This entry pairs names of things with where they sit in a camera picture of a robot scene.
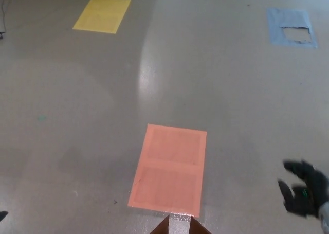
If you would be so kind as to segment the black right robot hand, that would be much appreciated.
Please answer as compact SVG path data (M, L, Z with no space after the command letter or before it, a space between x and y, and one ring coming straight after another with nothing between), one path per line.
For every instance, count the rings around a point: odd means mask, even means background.
M314 216L320 220L320 209L328 204L328 177L305 160L283 160L285 170L304 182L290 188L287 183L278 180L284 207L287 212L307 217Z

